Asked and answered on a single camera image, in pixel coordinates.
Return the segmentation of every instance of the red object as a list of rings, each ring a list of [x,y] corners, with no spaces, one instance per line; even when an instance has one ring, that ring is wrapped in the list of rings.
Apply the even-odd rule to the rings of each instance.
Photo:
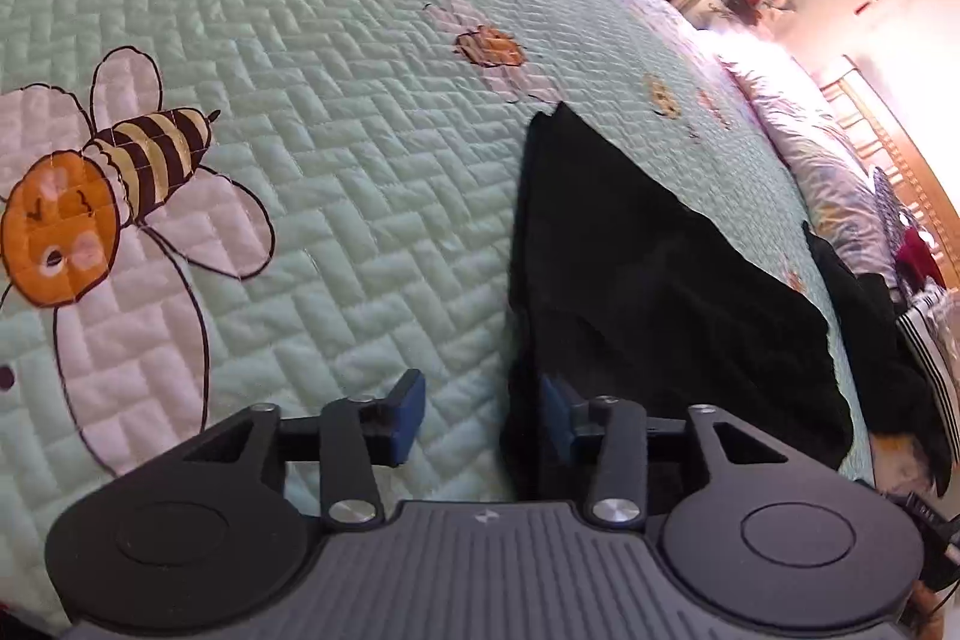
[[[904,244],[896,252],[896,272],[906,280],[916,292],[923,290],[927,277],[933,277],[940,287],[947,287],[937,262],[933,260],[928,244],[920,237],[915,228],[908,228],[904,234]]]

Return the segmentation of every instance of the black towel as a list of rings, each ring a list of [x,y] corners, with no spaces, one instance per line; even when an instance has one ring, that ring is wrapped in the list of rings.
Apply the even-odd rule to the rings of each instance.
[[[510,303],[520,355],[501,452],[523,499],[550,480],[541,375],[662,417],[720,405],[832,468],[850,450],[822,314],[563,104],[527,133]]]
[[[856,276],[832,244],[810,232],[806,242],[827,284],[847,348],[853,383],[867,429],[874,434],[913,434],[923,446],[937,493],[950,481],[947,433],[930,386],[920,375],[896,330],[896,314],[882,276]]]

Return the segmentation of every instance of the cable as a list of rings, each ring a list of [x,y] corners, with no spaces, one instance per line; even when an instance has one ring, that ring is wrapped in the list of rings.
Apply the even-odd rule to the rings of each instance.
[[[949,602],[950,597],[952,597],[953,594],[957,591],[957,586],[960,586],[960,581],[957,581],[953,585],[953,588],[950,589],[950,593],[947,594],[942,600],[940,600],[939,605],[937,605],[936,608],[933,608],[933,610],[931,610],[930,613],[926,615],[925,617],[926,620],[929,621],[931,618],[933,618],[937,614],[937,611]]]

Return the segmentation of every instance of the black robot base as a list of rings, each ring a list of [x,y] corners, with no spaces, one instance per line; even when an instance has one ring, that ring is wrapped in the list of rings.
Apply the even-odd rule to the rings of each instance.
[[[78,501],[46,547],[70,640],[902,637],[907,514],[708,405],[666,421],[545,381],[544,437],[592,474],[578,504],[388,517],[371,465],[405,461],[425,394],[409,370],[315,418],[253,405]],[[665,517],[651,459],[683,467]],[[319,517],[283,499],[289,461],[319,461]]]

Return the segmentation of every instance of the striped fabric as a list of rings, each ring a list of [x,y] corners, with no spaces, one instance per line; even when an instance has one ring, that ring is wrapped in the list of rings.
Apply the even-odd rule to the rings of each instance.
[[[896,319],[896,328],[904,336],[910,353],[928,380],[937,410],[947,432],[953,463],[960,463],[960,403],[947,362],[937,346],[937,338],[928,329],[928,310],[944,295],[939,287],[928,286],[911,300],[911,307]]]
[[[210,145],[210,122],[218,114],[205,118],[181,107],[94,134],[88,146],[96,146],[119,172],[135,220],[160,207],[193,176]]]

